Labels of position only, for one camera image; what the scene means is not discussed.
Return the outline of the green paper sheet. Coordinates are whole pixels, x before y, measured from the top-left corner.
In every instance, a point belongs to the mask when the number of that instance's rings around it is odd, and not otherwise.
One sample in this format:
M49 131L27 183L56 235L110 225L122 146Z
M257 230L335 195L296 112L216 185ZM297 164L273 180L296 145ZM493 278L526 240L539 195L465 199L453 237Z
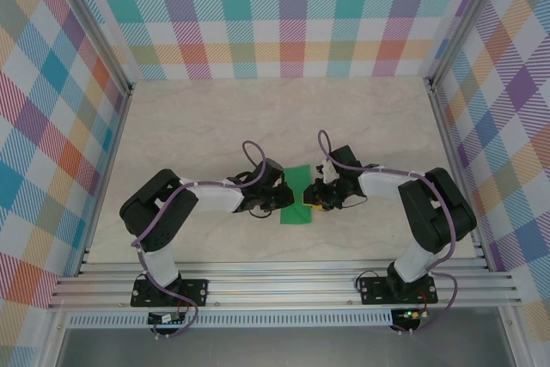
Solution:
M312 222L311 208L303 203L303 192L312 183L309 165L286 168L285 182L292 190L294 203L283 208L280 212L282 225L303 225Z

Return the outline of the aluminium mounting rail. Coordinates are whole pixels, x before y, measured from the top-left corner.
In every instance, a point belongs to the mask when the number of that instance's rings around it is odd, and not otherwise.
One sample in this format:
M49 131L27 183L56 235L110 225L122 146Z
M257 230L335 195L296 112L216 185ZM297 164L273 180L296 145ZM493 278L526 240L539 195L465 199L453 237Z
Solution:
M180 263L183 278L209 281L208 309L342 309L360 306L354 280L386 260ZM75 277L61 278L50 309L128 309L137 263L85 263ZM435 277L439 308L517 306L519 291L507 272L492 272L482 258L451 259Z

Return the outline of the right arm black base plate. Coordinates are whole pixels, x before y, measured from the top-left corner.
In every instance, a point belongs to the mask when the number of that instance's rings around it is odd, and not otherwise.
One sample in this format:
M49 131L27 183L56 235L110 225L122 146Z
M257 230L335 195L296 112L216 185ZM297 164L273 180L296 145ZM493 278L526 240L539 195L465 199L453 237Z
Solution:
M402 283L399 278L362 277L358 287L363 305L438 303L434 279L428 275L412 283Z

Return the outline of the aluminium side rail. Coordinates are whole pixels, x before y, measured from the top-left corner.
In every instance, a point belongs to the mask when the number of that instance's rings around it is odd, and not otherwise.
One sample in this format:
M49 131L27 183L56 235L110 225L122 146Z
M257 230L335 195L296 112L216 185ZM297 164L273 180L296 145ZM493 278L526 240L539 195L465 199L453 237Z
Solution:
M85 257L89 254L89 250L91 249L95 232L99 223L101 209L104 204L105 197L107 195L108 184L113 172L113 166L115 164L115 159L119 149L120 140L122 138L122 135L125 129L125 122L130 110L131 100L134 95L135 88L136 88L136 84L133 83L129 86L129 88L125 92L125 97L123 99L123 105L121 107L121 113L119 116L119 123L117 125L115 134L113 136L113 139L110 145L106 168L104 171L104 175L101 177L101 180L100 180L97 197L94 203L94 209L92 210L90 220L86 224L84 231L82 233L82 239L78 244L78 248L76 249L76 255L68 263L69 266L66 268L66 275L69 275L70 277L75 277L79 274L80 267L82 263L85 261Z
M430 85L428 80L425 80L425 89L428 95L429 102L431 104L431 110L437 123L440 138L443 142L444 151L449 162L450 173L452 174L456 185L460 189L461 194L470 204L477 219L477 224L480 224L479 214L477 212L474 200L472 199L472 196L468 191L467 182L465 180L465 175L463 173L461 165L461 158L459 157L459 153L454 145L449 123L445 118L445 114L442 110L439 96L436 90ZM485 260L486 268L489 271L492 271L492 259L486 252L486 240L479 227L476 227L473 230L473 232L471 233L471 238L473 240L474 248L480 251L479 256Z

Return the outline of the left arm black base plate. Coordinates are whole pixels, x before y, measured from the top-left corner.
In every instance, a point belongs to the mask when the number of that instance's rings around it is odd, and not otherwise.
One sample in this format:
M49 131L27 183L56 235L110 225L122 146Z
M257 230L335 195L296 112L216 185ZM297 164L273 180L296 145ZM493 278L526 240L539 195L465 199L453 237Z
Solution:
M208 295L209 281L207 279L184 279L177 278L172 284L166 287L179 296L194 301L198 307L204 307ZM137 278L134 282L130 306L133 308L142 307L170 307L179 305L180 299L158 290L147 278Z

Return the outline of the aluminium frame post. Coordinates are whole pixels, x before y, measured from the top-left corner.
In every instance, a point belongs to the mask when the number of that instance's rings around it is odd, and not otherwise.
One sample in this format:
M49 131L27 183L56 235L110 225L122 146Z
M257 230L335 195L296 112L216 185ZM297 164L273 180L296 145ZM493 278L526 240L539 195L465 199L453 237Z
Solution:
M450 0L420 74L430 94L448 73L488 0Z
M126 96L131 95L132 82L124 73L86 0L67 0L67 2L77 20L81 23L84 33L90 38L95 50L103 60L109 74Z

